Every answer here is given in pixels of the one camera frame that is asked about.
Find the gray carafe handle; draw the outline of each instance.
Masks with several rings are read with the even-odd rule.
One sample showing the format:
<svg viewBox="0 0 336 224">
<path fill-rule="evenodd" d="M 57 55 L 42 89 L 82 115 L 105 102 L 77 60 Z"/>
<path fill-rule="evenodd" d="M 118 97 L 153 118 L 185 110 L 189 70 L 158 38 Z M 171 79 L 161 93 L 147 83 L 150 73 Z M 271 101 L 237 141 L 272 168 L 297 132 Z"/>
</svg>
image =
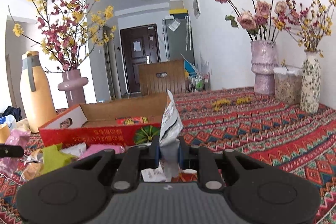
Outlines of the gray carafe handle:
<svg viewBox="0 0 336 224">
<path fill-rule="evenodd" d="M 36 91 L 36 87 L 35 87 L 35 82 L 34 82 L 34 74 L 33 74 L 33 57 L 27 56 L 27 69 L 28 69 L 28 80 L 29 80 L 29 85 L 30 85 L 30 90 L 32 92 Z"/>
</svg>

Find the patterned tablecloth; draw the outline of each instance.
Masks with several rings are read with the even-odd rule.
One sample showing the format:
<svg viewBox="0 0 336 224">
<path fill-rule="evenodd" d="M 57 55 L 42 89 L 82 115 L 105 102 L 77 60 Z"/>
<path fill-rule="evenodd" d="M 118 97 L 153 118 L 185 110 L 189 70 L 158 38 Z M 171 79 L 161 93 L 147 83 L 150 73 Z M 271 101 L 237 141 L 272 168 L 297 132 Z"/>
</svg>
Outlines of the patterned tablecloth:
<svg viewBox="0 0 336 224">
<path fill-rule="evenodd" d="M 237 98 L 251 102 L 236 105 Z M 189 145 L 207 146 L 214 152 L 233 148 L 239 152 L 308 179 L 320 191 L 320 209 L 314 223 L 336 223 L 336 111 L 320 104 L 314 115 L 289 106 L 273 96 L 260 95 L 253 88 L 217 90 L 175 95 Z M 214 111 L 212 102 L 226 98 L 229 106 Z M 43 147 L 33 135 L 26 155 Z M 22 224 L 16 209 L 16 192 L 23 170 L 19 164 L 9 179 L 0 175 L 0 223 Z M 181 175 L 189 181 L 194 175 Z"/>
</svg>

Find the black bag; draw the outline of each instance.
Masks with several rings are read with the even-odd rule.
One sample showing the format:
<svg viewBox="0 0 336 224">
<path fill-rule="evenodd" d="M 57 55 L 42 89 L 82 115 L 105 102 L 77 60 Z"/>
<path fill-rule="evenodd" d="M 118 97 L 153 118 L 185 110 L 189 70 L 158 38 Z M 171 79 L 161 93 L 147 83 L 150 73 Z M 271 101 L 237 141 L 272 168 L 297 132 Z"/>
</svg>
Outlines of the black bag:
<svg viewBox="0 0 336 224">
<path fill-rule="evenodd" d="M 12 114 L 17 122 L 22 120 L 21 108 L 19 107 L 18 108 L 12 106 L 7 107 L 3 114 L 0 113 L 0 118 L 7 116 L 9 114 Z"/>
</svg>

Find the red cardboard box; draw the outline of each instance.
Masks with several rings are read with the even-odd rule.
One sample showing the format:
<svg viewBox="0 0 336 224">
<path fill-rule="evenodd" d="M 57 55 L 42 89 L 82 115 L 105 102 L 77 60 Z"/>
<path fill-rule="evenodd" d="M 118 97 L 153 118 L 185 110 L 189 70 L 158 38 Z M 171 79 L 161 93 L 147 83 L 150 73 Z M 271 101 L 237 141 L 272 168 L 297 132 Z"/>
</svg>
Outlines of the red cardboard box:
<svg viewBox="0 0 336 224">
<path fill-rule="evenodd" d="M 107 103 L 80 104 L 42 125 L 39 132 L 45 146 L 63 143 L 63 147 L 68 147 L 82 142 L 87 145 L 135 145 L 137 132 L 148 133 L 150 130 L 157 134 L 169 102 L 167 94 L 161 93 Z M 118 124 L 118 119 L 130 117 L 146 117 L 148 123 Z"/>
</svg>

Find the pink vase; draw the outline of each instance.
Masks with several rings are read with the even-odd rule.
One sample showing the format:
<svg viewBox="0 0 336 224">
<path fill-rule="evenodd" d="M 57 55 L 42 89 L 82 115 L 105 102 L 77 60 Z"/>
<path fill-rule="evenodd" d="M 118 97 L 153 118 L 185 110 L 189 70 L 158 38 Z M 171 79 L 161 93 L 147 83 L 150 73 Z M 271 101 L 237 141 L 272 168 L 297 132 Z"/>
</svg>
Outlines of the pink vase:
<svg viewBox="0 0 336 224">
<path fill-rule="evenodd" d="M 79 69 L 62 72 L 62 78 L 63 82 L 58 84 L 57 88 L 59 91 L 65 91 L 68 106 L 85 104 L 83 86 L 89 82 L 88 78 L 82 77 Z"/>
<path fill-rule="evenodd" d="M 255 73 L 254 92 L 274 94 L 273 68 L 278 65 L 277 45 L 271 41 L 256 40 L 251 42 L 251 51 L 251 70 Z"/>
</svg>

